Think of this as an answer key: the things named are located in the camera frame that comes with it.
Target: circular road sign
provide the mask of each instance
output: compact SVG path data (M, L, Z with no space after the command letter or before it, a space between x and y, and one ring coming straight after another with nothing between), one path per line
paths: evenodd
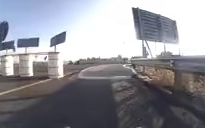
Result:
M0 43L2 43L8 34L9 31L9 23L7 21L3 21L0 23Z

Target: blue road sign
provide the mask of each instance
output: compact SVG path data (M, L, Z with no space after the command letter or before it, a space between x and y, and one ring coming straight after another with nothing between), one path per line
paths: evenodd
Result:
M17 47L18 48L38 47L39 40L40 40L39 38L18 39Z
M66 32L62 32L62 33L51 38L50 47L64 43L65 40L66 40Z
M9 23L7 21L3 21L0 23L0 43L2 43L9 32Z

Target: metal pole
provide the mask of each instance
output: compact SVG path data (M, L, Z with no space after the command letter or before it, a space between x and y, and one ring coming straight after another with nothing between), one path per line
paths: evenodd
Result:
M164 44L164 45L163 45L163 47L164 47L164 53L166 53L166 43L164 42L163 44Z
M150 56L153 58L152 51L151 51L151 49L150 49L150 47L149 47L149 44L147 43L146 40L145 40L145 42L146 42L146 45L147 45L147 47L148 47L149 54L150 54Z
M155 56L156 56L156 42L155 42Z
M55 47L54 47L54 52L56 52L56 45L55 45Z
M144 52L144 40L142 40L142 57L145 57L145 52Z

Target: safety barrier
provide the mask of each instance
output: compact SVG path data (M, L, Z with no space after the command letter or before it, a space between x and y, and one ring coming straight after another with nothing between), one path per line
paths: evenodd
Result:
M14 75L13 56L2 56L1 70L3 76Z
M19 56L19 75L20 77L33 76L33 54L21 54Z
M59 52L48 54L48 75L51 79L63 77L63 61Z

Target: curved road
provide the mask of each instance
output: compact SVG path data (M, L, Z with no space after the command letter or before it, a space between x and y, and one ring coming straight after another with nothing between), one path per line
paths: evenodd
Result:
M7 113L0 115L0 128L204 127L192 114L166 103L132 75L123 65L101 65L81 71L73 80L29 89L28 94L35 94L57 88L40 100L1 99L0 108Z

